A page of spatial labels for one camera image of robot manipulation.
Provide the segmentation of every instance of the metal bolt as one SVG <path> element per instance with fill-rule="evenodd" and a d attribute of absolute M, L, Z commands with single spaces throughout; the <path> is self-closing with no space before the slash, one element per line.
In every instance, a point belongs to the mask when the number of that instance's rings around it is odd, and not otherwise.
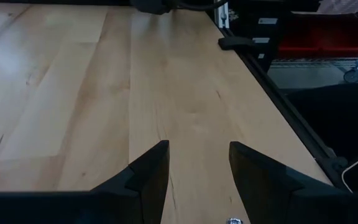
<path fill-rule="evenodd" d="M 229 218 L 226 221 L 226 224 L 242 224 L 242 221 L 241 221 L 241 219 L 238 219 L 238 218 Z"/>

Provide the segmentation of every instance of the white label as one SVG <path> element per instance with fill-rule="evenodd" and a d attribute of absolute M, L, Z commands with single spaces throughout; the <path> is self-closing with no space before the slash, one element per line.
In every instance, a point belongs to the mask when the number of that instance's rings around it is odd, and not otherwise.
<path fill-rule="evenodd" d="M 252 40 L 256 44 L 267 44 L 269 42 L 270 38 L 268 38 L 268 37 L 254 37 L 254 38 L 252 38 Z"/>
<path fill-rule="evenodd" d="M 277 18 L 259 18 L 258 24 L 276 24 Z"/>

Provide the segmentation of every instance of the black cable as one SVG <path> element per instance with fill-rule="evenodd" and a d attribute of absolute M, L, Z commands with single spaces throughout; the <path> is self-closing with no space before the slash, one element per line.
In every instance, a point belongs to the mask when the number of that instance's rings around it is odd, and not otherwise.
<path fill-rule="evenodd" d="M 177 6 L 180 6 L 184 9 L 191 10 L 191 11 L 208 11 L 212 9 L 219 8 L 226 4 L 229 0 L 220 0 L 214 4 L 206 5 L 206 6 L 197 6 L 192 4 L 187 4 L 185 2 L 182 2 L 180 0 L 173 0 Z"/>

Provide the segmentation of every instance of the wooden table surface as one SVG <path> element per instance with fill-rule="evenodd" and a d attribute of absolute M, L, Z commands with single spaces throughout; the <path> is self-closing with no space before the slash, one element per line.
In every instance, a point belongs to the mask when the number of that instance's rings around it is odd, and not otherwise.
<path fill-rule="evenodd" d="M 230 141 L 329 183 L 221 36 L 202 12 L 0 4 L 0 190 L 92 189 L 161 139 L 162 223 L 247 220 Z"/>

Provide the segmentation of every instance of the caster wheel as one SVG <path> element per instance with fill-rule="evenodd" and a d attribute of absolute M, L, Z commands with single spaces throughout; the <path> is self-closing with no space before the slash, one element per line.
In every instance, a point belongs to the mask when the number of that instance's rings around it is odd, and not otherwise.
<path fill-rule="evenodd" d="M 346 83 L 357 83 L 358 82 L 358 69 L 352 68 L 351 70 L 345 72 L 343 79 Z"/>

